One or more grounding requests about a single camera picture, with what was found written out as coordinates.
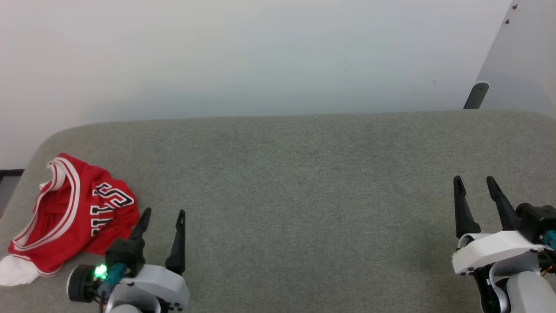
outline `white fabric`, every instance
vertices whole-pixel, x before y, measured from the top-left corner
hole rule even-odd
[[[30,283],[39,276],[31,261],[9,255],[0,261],[0,286],[16,286]]]

